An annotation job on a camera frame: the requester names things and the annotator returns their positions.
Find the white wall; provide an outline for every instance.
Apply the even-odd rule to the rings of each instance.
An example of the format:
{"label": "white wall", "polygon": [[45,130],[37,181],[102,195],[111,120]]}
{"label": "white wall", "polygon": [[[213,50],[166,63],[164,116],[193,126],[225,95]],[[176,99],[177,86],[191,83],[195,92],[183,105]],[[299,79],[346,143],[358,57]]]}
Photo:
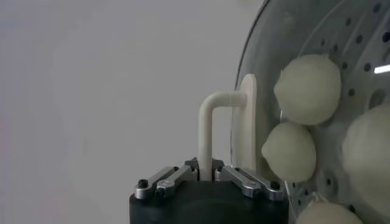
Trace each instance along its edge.
{"label": "white wall", "polygon": [[[0,223],[125,223],[139,178],[196,156],[260,0],[0,2]],[[215,157],[229,163],[229,110]]]}

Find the steamed bun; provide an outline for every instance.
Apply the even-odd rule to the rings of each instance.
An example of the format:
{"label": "steamed bun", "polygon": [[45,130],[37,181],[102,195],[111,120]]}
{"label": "steamed bun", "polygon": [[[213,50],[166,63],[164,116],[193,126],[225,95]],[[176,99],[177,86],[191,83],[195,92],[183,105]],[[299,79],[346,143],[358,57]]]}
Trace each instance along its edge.
{"label": "steamed bun", "polygon": [[316,149],[310,134],[300,125],[282,123],[269,134],[261,152],[271,170],[281,179],[309,179],[316,167]]}
{"label": "steamed bun", "polygon": [[274,92],[290,121],[315,125],[335,112],[341,92],[339,68],[327,55],[305,55],[280,74]]}
{"label": "steamed bun", "polygon": [[352,212],[341,205],[315,203],[298,216],[297,224],[363,224]]}
{"label": "steamed bun", "polygon": [[377,212],[390,217],[390,105],[357,118],[342,143],[351,186]]}

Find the black bolt head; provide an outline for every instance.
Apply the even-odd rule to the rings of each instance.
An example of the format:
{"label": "black bolt head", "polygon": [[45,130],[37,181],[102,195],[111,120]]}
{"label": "black bolt head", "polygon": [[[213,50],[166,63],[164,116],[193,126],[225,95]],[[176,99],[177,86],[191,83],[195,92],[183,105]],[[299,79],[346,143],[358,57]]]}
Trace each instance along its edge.
{"label": "black bolt head", "polygon": [[147,180],[145,180],[145,179],[139,180],[139,181],[138,181],[138,187],[140,187],[140,188],[145,188],[145,187],[147,187]]}
{"label": "black bolt head", "polygon": [[165,196],[165,190],[163,188],[157,188],[154,194],[157,198],[163,198]]}
{"label": "black bolt head", "polygon": [[272,181],[271,182],[271,188],[273,190],[279,190],[280,189],[280,184],[278,182]]}

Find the perforated metal tray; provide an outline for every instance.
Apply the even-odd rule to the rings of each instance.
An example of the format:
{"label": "perforated metal tray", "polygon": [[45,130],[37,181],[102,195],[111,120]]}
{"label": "perforated metal tray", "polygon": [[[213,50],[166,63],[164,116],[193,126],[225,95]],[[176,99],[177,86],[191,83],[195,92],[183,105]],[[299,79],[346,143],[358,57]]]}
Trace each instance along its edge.
{"label": "perforated metal tray", "polygon": [[[313,199],[313,192],[355,212],[364,223],[390,223],[378,215],[350,186],[342,168],[341,143],[351,122],[390,97],[390,73],[374,69],[390,64],[390,1],[270,0],[265,1],[250,30],[239,64],[236,87],[248,73],[255,74],[257,96],[257,167],[276,178],[261,155],[270,131],[281,122],[273,88],[280,71],[305,54],[329,54],[341,70],[342,93],[333,117],[307,127],[317,150],[317,168],[304,183],[287,183],[293,216]],[[233,110],[232,135],[235,135]],[[236,165],[236,149],[232,164]]]}

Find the metal gripper linkage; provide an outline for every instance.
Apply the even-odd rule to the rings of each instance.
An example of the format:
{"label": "metal gripper linkage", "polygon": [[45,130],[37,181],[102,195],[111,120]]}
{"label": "metal gripper linkage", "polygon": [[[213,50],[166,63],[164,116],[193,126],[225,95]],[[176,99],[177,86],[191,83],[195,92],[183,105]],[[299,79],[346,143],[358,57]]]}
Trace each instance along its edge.
{"label": "metal gripper linkage", "polygon": [[[181,168],[165,167],[148,180],[140,180],[134,196],[137,199],[148,199],[153,195],[166,198],[174,195],[183,181],[199,181],[196,159],[186,161]],[[262,195],[272,201],[283,201],[286,196],[278,182],[266,180],[248,169],[224,166],[221,160],[213,160],[213,181],[231,181],[249,198]]]}

